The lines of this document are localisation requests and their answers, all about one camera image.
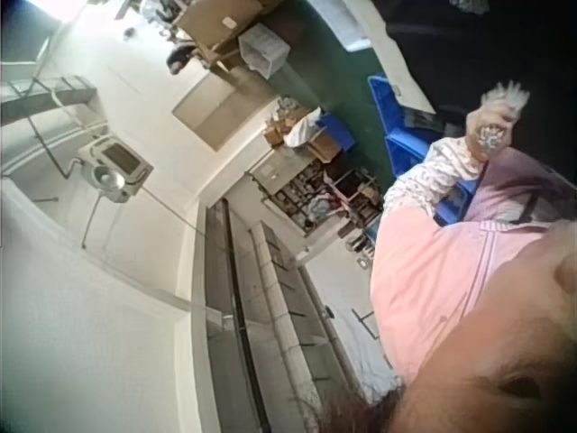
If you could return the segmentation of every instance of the pink shirt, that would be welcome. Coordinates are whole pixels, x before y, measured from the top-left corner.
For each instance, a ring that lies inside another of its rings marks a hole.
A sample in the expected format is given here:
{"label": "pink shirt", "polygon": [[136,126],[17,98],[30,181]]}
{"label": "pink shirt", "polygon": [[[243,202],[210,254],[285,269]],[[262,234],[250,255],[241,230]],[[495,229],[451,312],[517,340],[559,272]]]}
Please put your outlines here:
{"label": "pink shirt", "polygon": [[548,176],[512,149],[489,164],[466,221],[440,227],[433,219],[439,201],[458,180],[477,179],[482,170],[463,139],[445,138],[385,195],[371,302],[385,355],[406,382],[474,308],[492,273],[548,227],[497,222],[515,220]]}
{"label": "pink shirt", "polygon": [[417,207],[383,219],[371,302],[385,354],[405,381],[474,308],[495,269],[541,235],[491,222],[441,228]]}

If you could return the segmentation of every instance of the white tile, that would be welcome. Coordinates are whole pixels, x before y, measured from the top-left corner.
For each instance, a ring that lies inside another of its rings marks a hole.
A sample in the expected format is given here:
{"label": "white tile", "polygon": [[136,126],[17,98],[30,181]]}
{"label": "white tile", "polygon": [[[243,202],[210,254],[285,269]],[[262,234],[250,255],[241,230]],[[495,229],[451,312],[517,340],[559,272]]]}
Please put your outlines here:
{"label": "white tile", "polygon": [[303,347],[303,354],[305,354],[305,359],[307,360],[308,369],[310,370],[313,380],[329,378],[330,373],[326,368],[326,363],[324,359],[324,346],[311,346]]}
{"label": "white tile", "polygon": [[313,385],[313,376],[308,369],[307,360],[300,345],[283,352],[283,357],[287,366],[288,377],[295,388]]}
{"label": "white tile", "polygon": [[313,339],[310,325],[308,324],[308,318],[290,315],[290,320],[297,333],[298,342],[301,345],[313,345],[315,340]]}
{"label": "white tile", "polygon": [[237,257],[236,264],[239,275],[239,285],[243,300],[252,299],[263,293],[261,271],[254,252],[243,257]]}
{"label": "white tile", "polygon": [[262,285],[266,290],[273,284],[277,284],[279,282],[279,277],[277,275],[277,271],[272,263],[265,264],[261,267],[261,276],[262,276]]}
{"label": "white tile", "polygon": [[299,346],[297,331],[292,324],[292,320],[288,314],[275,318],[273,326],[279,340],[280,350],[285,352],[295,346]]}
{"label": "white tile", "polygon": [[280,282],[284,282],[293,289],[299,290],[303,287],[303,283],[302,280],[300,280],[300,275],[298,274],[298,271],[284,270],[279,266],[275,266],[274,270],[277,273],[277,278],[279,279]]}
{"label": "white tile", "polygon": [[264,293],[245,301],[243,299],[244,316],[247,320],[258,323],[270,323],[272,321],[269,312],[269,303]]}
{"label": "white tile", "polygon": [[262,223],[256,224],[251,228],[252,232],[252,239],[254,239],[254,243],[258,245],[266,244],[267,238],[264,235],[264,229],[262,228]]}
{"label": "white tile", "polygon": [[270,254],[271,247],[266,242],[258,244],[256,247],[257,258],[259,259],[259,267],[269,264],[272,261]]}

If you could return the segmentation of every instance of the blue bin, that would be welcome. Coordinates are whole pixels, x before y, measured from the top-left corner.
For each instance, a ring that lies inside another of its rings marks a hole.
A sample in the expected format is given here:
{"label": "blue bin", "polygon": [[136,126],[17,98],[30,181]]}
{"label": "blue bin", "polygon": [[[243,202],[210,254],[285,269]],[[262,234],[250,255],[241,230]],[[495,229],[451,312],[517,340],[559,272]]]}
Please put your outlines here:
{"label": "blue bin", "polygon": [[333,137],[333,140],[338,143],[341,149],[343,149],[343,152],[347,152],[356,143],[343,122],[331,113],[324,113],[321,115],[316,121],[316,124],[322,128],[326,128],[326,131],[331,135],[331,137]]}
{"label": "blue bin", "polygon": [[[430,143],[439,140],[441,134],[405,127],[403,110],[395,98],[389,81],[382,74],[369,77],[369,86],[385,129],[385,144],[391,168],[397,178],[422,162],[428,153]],[[446,224],[461,221],[478,185],[477,180],[459,182],[449,197],[439,205],[437,219]]]}

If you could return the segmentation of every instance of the person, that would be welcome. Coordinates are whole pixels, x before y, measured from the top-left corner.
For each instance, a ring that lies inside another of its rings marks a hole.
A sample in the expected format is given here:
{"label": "person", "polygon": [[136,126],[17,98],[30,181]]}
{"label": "person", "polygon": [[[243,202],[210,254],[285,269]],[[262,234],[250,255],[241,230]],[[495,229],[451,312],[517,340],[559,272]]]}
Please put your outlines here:
{"label": "person", "polygon": [[[577,431],[574,189],[507,147],[515,122],[502,98],[481,106],[387,192],[371,302],[402,382],[335,404],[321,433]],[[486,126],[505,149],[482,148]],[[436,205],[483,172],[464,220],[440,227]]]}
{"label": "person", "polygon": [[169,71],[172,75],[177,75],[181,70],[187,66],[190,59],[192,59],[198,53],[198,48],[196,44],[192,41],[181,41],[176,44],[176,47],[172,50],[168,58],[166,59],[166,64],[169,67]]}
{"label": "person", "polygon": [[[484,104],[469,115],[465,137],[433,143],[385,195],[371,302],[384,352],[405,382],[474,310],[501,264],[574,213],[571,191],[525,154],[507,147],[487,164],[480,130],[500,127],[509,146],[515,119],[504,99]],[[483,171],[463,221],[440,227],[433,219],[439,202],[457,181]]]}

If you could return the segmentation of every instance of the white wall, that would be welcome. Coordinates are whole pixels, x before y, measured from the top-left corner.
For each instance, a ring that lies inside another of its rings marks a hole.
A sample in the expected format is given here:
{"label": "white wall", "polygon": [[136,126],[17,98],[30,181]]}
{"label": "white wall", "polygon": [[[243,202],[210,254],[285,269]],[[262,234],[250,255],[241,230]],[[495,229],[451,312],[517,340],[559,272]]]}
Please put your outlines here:
{"label": "white wall", "polygon": [[[16,134],[12,129],[3,131],[5,143],[13,143]],[[63,167],[77,154],[77,149],[92,138],[82,134],[67,140],[53,149],[53,154]],[[58,197],[59,201],[41,202],[37,206],[65,229],[76,242],[78,249],[97,192],[80,174],[78,166],[65,180],[56,171],[45,152],[26,162],[10,173],[18,188],[31,200]],[[159,172],[153,172],[145,187],[167,202],[182,217],[186,216],[182,204],[186,195],[157,191],[158,185],[170,186],[170,181]],[[163,290],[182,299],[190,299],[190,286],[179,290],[179,267],[190,272],[192,258],[181,261],[187,226],[156,201],[145,190],[119,205],[103,198],[95,213],[87,238],[87,251],[106,263],[106,266],[124,273],[149,290]]]}
{"label": "white wall", "polygon": [[30,433],[200,431],[183,429],[176,392],[175,326],[187,313],[103,272],[3,187],[3,419]]}
{"label": "white wall", "polygon": [[[156,170],[168,173],[195,197],[239,156],[255,128],[262,129],[264,115],[258,122],[247,122],[215,152],[172,115],[172,109],[207,71],[192,60],[180,74],[171,76],[166,58],[172,44],[133,11],[122,21],[114,21],[113,9],[87,7],[62,36],[43,74],[77,74],[90,80],[98,89],[94,106],[104,112],[112,129]],[[123,31],[131,25],[136,35],[123,41]]]}

